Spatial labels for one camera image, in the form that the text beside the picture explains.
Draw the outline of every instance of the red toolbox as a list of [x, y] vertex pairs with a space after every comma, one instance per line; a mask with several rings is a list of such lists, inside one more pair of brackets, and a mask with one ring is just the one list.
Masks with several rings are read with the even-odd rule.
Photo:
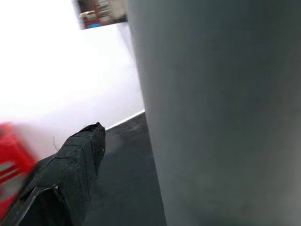
[[0, 124], [0, 219], [35, 163], [34, 157], [14, 133], [13, 126]]

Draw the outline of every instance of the black fabric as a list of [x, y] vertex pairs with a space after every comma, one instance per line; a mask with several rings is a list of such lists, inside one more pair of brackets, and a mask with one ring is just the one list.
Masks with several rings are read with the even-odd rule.
[[82, 225], [104, 152], [104, 127], [99, 123], [85, 127], [68, 138], [56, 154], [38, 162], [19, 199], [26, 198], [35, 187], [55, 189], [72, 225]]

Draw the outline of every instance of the dark gray floor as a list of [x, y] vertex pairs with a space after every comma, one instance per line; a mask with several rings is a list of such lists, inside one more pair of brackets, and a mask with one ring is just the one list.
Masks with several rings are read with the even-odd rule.
[[84, 226], [166, 226], [145, 115], [106, 132]]

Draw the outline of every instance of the white wall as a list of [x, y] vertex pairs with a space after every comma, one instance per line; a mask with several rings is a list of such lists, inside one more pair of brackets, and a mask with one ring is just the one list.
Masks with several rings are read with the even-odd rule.
[[14, 13], [0, 18], [0, 122], [15, 123], [39, 159], [88, 124], [144, 110], [126, 25], [80, 30], [68, 0], [4, 8]]

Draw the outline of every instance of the gray pillar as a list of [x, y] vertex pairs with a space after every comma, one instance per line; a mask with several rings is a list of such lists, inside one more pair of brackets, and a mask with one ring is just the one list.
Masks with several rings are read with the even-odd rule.
[[301, 2], [131, 0], [169, 226], [301, 225]]

